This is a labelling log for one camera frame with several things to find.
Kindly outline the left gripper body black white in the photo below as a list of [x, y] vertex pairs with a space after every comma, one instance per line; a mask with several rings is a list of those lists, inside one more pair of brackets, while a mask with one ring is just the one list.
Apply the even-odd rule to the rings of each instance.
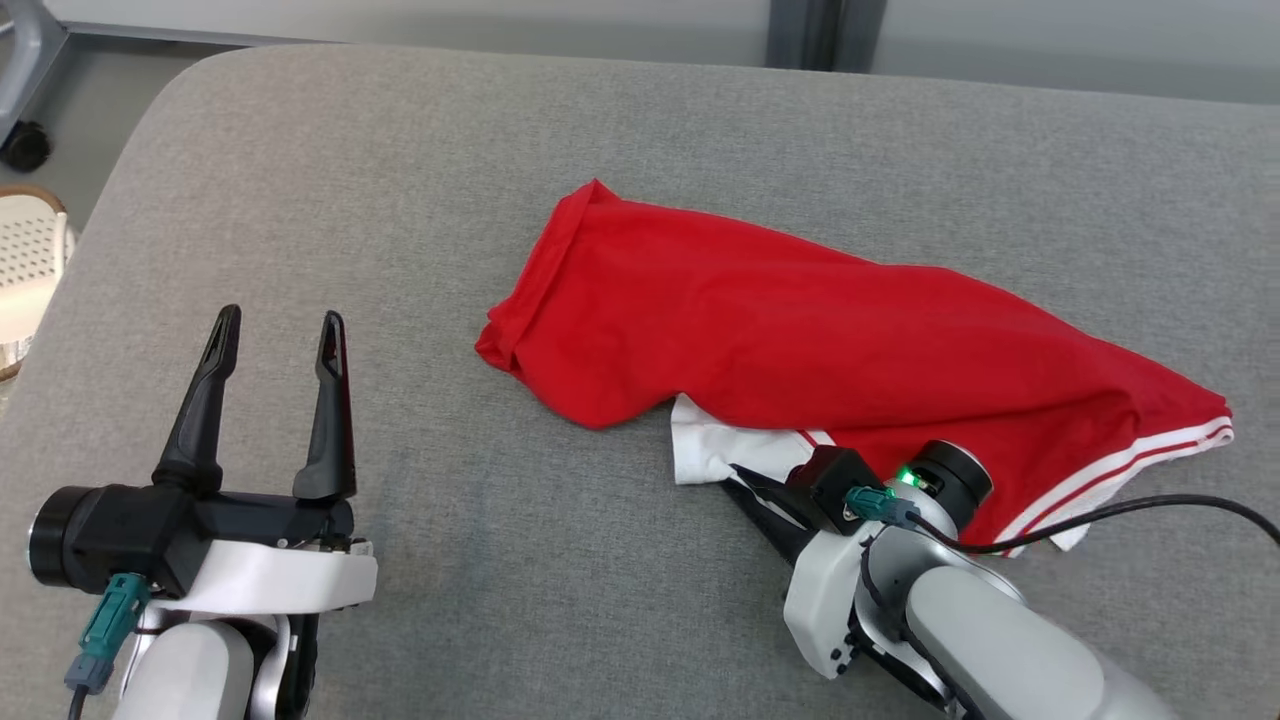
[[326, 612], [369, 602], [378, 584], [370, 542], [355, 533], [342, 500], [219, 493], [195, 502], [197, 527], [180, 530], [159, 568], [104, 556], [81, 537], [122, 487], [65, 487], [28, 532], [28, 566], [44, 585], [102, 594], [113, 577], [145, 580], [160, 609], [195, 612]]

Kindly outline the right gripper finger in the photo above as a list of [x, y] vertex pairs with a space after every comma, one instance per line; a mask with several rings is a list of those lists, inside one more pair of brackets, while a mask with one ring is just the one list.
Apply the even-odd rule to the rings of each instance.
[[777, 507], [780, 511], [796, 511], [796, 497], [783, 482], [778, 482], [750, 468], [731, 462], [733, 477], [748, 487], [760, 503]]
[[737, 482], [722, 482], [722, 491], [765, 537], [774, 551], [794, 566], [799, 555], [812, 542], [815, 532], [796, 527], [758, 501], [758, 497]]

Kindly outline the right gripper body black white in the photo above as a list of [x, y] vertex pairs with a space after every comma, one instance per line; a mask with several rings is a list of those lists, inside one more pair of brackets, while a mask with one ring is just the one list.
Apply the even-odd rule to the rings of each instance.
[[991, 495], [986, 468], [963, 447], [933, 439], [882, 480], [855, 451], [822, 445], [786, 487], [815, 520], [783, 602], [803, 657], [828, 679], [865, 655], [897, 680], [933, 682], [908, 639], [908, 597], [929, 570], [975, 569], [947, 543]]

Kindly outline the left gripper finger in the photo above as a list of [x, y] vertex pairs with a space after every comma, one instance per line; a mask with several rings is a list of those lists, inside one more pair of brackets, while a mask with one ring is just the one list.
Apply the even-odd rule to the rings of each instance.
[[238, 306], [224, 306], [218, 314], [152, 473], [155, 486], [175, 486], [196, 496], [221, 488], [221, 410], [227, 380], [236, 369], [241, 319]]
[[357, 492], [348, 370], [344, 320], [328, 311], [315, 359], [317, 397], [307, 460], [293, 479], [300, 501], [342, 501]]

